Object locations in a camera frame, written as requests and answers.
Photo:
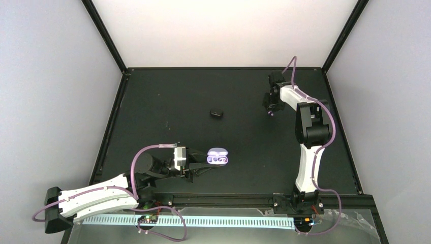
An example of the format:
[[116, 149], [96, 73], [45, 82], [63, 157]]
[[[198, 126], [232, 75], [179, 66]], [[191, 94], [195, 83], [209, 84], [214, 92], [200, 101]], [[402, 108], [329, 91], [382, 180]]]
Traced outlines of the lavender earbud charging case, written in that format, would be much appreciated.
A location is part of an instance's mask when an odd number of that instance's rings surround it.
[[209, 164], [215, 164], [215, 165], [225, 165], [225, 164], [217, 164], [213, 162], [214, 157], [222, 157], [222, 156], [226, 156], [228, 157], [228, 151], [224, 148], [221, 147], [214, 147], [209, 149], [209, 151], [207, 152], [207, 163]]

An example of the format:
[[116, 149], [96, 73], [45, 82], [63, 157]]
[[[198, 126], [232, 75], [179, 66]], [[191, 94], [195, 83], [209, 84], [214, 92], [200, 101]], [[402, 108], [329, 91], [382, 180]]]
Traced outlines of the black earbud charging case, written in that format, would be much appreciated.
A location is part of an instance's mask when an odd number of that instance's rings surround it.
[[223, 110], [213, 108], [209, 111], [210, 115], [214, 118], [221, 118], [224, 116]]

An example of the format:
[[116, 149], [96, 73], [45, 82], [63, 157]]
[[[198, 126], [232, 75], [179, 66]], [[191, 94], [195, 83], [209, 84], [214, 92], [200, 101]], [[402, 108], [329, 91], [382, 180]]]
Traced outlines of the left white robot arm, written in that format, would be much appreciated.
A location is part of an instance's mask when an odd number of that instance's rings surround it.
[[200, 152], [174, 144], [147, 146], [133, 157], [131, 169], [112, 179], [75, 190], [47, 190], [44, 214], [46, 234], [65, 231], [83, 219], [125, 209], [154, 209], [165, 204], [155, 197], [158, 180], [181, 178], [193, 182], [202, 171], [228, 163], [228, 151], [214, 147]]

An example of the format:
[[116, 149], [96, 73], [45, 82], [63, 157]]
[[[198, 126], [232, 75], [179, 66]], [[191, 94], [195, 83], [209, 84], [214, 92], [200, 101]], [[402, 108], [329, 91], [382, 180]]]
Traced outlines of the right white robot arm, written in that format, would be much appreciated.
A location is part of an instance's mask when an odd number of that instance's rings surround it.
[[295, 137], [300, 145], [299, 172], [295, 180], [291, 209], [304, 213], [318, 202], [318, 171], [325, 148], [334, 140], [334, 121], [326, 100], [317, 100], [288, 82], [282, 72], [268, 75], [270, 91], [265, 93], [263, 106], [268, 115], [290, 106], [296, 112]]

